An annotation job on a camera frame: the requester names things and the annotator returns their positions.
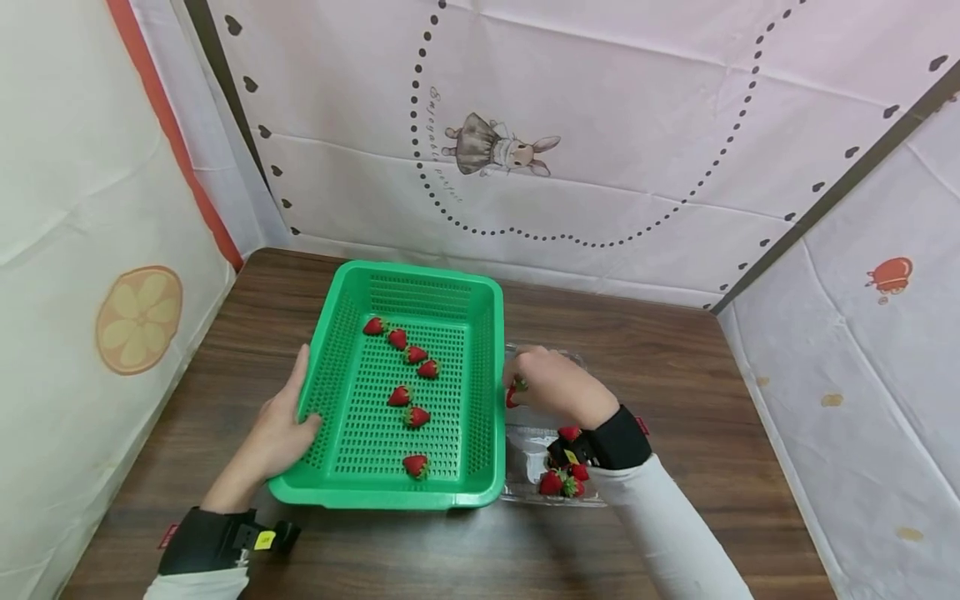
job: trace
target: wrist device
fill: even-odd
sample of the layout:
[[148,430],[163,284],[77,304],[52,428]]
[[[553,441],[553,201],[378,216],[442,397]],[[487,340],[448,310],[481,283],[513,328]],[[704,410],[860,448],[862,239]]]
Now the wrist device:
[[178,575],[246,566],[253,550],[290,552],[300,528],[280,521],[273,529],[255,521],[256,511],[220,515],[193,507],[163,552],[157,573]]
[[552,468],[567,468],[581,464],[620,470],[639,467],[653,454],[646,437],[646,427],[622,404],[605,423],[594,430],[583,430],[580,435],[562,435],[548,448],[548,462]]

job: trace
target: red tag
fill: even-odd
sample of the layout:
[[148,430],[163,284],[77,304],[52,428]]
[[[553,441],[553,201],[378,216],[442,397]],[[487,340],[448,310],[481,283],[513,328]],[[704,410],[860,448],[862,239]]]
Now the red tag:
[[163,550],[170,544],[170,538],[177,533],[177,528],[180,527],[179,523],[174,523],[167,529],[167,533],[163,534],[163,540],[160,540],[160,545],[156,547],[157,550]]
[[635,417],[635,419],[636,419],[636,424],[640,426],[640,431],[643,432],[643,435],[649,436],[650,430],[647,429],[647,426],[646,424],[644,424],[643,419],[641,419],[640,417]]

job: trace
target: orange slice print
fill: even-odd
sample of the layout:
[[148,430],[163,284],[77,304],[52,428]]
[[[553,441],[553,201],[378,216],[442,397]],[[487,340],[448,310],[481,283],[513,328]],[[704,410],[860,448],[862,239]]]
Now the orange slice print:
[[119,375],[136,375],[159,362],[180,325],[183,288],[159,265],[122,274],[97,315],[97,349]]

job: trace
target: basket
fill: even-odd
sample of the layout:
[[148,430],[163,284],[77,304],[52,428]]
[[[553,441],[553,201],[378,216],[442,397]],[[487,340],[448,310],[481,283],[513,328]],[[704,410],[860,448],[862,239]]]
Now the basket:
[[[417,375],[386,335],[362,332],[373,316],[402,327],[408,343],[441,365]],[[493,502],[505,474],[503,292],[495,281],[454,271],[353,261],[337,270],[313,335],[300,418],[324,417],[317,440],[270,481],[276,498],[331,509],[445,510]],[[412,390],[430,422],[404,426],[387,405]],[[427,477],[402,461],[425,454]]]

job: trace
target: wooden table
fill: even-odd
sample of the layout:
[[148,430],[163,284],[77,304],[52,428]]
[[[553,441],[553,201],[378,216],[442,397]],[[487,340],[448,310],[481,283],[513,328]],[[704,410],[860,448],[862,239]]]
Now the wooden table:
[[[142,596],[164,532],[197,504],[310,340],[342,261],[264,250],[230,292],[63,598]],[[731,352],[707,312],[504,284],[507,340],[578,352],[651,443],[757,599],[834,598]],[[293,553],[256,557],[245,598],[656,598],[608,509],[496,502],[379,513],[278,505]]]

